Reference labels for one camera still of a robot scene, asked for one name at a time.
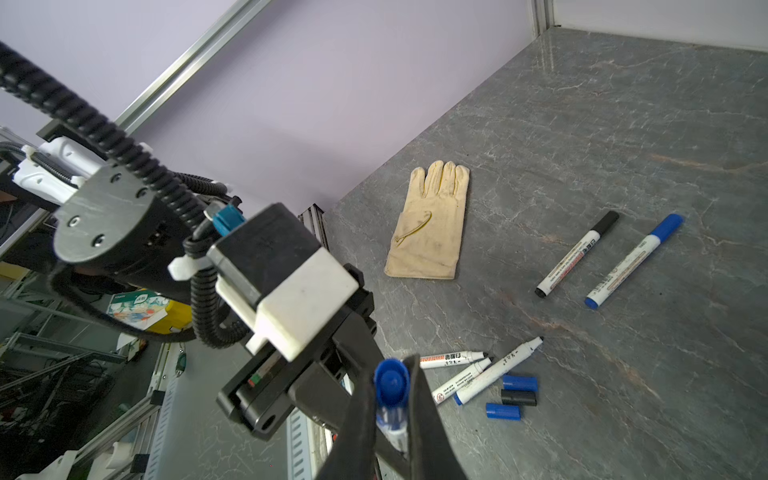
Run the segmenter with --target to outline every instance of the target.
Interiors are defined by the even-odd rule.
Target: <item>work glove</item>
[[[411,172],[384,273],[450,280],[462,245],[469,169],[436,161],[424,176],[421,167]]]

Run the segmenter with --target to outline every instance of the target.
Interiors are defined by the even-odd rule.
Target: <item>white marker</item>
[[[661,245],[683,223],[683,218],[677,214],[667,215],[650,235],[645,237],[640,245],[635,247],[602,282],[587,295],[584,303],[596,310],[624,282],[648,255]]]
[[[487,389],[496,380],[500,379],[506,372],[514,369],[520,362],[527,359],[536,347],[541,345],[544,339],[537,336],[530,342],[523,343],[516,348],[512,353],[489,366],[480,376],[472,380],[466,387],[456,392],[453,398],[456,399],[456,403],[464,405],[468,401],[475,398],[475,395]]]
[[[491,365],[491,359],[483,359],[479,362],[472,363],[470,366],[463,369],[457,376],[440,385],[434,392],[432,392],[432,398],[435,400],[435,404],[440,405],[443,400],[453,395],[453,392],[467,386],[467,384],[473,379],[476,379],[483,370],[487,369],[489,365]]]
[[[546,298],[546,296],[549,295],[552,290],[554,290],[558,283],[560,283],[560,281],[563,280],[566,275],[568,275],[568,272],[570,272],[571,269],[576,266],[576,263],[578,263],[579,260],[581,260],[584,255],[586,255],[587,252],[592,247],[594,247],[598,240],[600,240],[603,235],[605,235],[605,232],[611,228],[611,226],[616,222],[616,220],[618,220],[618,218],[619,214],[613,210],[608,211],[608,213],[605,214],[594,227],[592,227],[592,230],[589,230],[587,234],[584,235],[581,240],[578,241],[578,243],[576,243],[571,251],[566,253],[565,257],[563,257],[563,260],[560,260],[560,263],[558,263],[555,268],[553,268],[552,271],[548,273],[547,276],[541,281],[541,283],[538,284],[536,290],[534,290],[536,295],[539,295],[541,298]]]
[[[443,353],[442,355],[423,356],[419,360],[422,369],[436,369],[440,366],[465,365],[488,358],[485,352],[454,352]]]

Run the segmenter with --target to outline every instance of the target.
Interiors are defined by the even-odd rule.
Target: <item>blue connector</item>
[[[241,214],[234,205],[227,205],[214,215],[214,227],[217,232],[225,237],[230,232],[238,228],[245,222],[245,217]]]

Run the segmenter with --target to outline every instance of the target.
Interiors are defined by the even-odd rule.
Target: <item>marker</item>
[[[485,358],[488,358],[488,354],[485,352],[444,353],[442,355],[423,356],[419,360],[419,365],[421,365],[422,370],[436,369],[440,366],[465,365]]]
[[[432,392],[432,398],[435,400],[435,404],[440,405],[443,400],[453,395],[453,392],[466,386],[473,379],[476,379],[489,365],[491,365],[491,359],[482,359],[479,362],[472,363],[470,366],[463,369],[457,376],[440,385]]]
[[[541,345],[544,339],[537,336],[530,342],[523,343],[516,348],[512,353],[489,366],[478,378],[472,380],[466,387],[456,392],[453,398],[456,399],[456,403],[464,405],[469,400],[472,400],[475,395],[487,389],[493,382],[501,378],[506,372],[515,368],[520,362],[527,359],[536,347]]]
[[[635,247],[634,250],[627,255],[616,268],[603,279],[602,282],[592,290],[584,303],[593,310],[597,309],[603,304],[616,290],[622,282],[624,282],[634,269],[636,269],[648,255],[650,255],[656,248],[661,245],[669,236],[677,230],[677,228],[683,224],[684,219],[678,214],[668,215],[663,222],[659,223],[654,231],[650,232],[650,235],[645,237],[640,245]]]
[[[373,373],[376,387],[376,424],[392,446],[408,452],[408,392],[411,375],[402,362],[386,359]]]
[[[568,272],[576,266],[576,263],[579,263],[579,260],[581,260],[584,255],[594,247],[598,240],[605,235],[608,229],[616,223],[618,218],[619,214],[613,210],[609,210],[608,213],[605,214],[594,227],[592,227],[592,230],[589,230],[587,234],[576,243],[571,251],[565,254],[563,260],[560,260],[560,263],[558,263],[541,283],[538,284],[536,290],[534,290],[536,295],[539,295],[541,298],[546,298],[558,283],[568,275]]]

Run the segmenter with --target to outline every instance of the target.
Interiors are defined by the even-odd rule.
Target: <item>metal rail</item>
[[[237,0],[194,45],[134,100],[118,117],[117,124],[128,134],[134,133],[271,1]]]

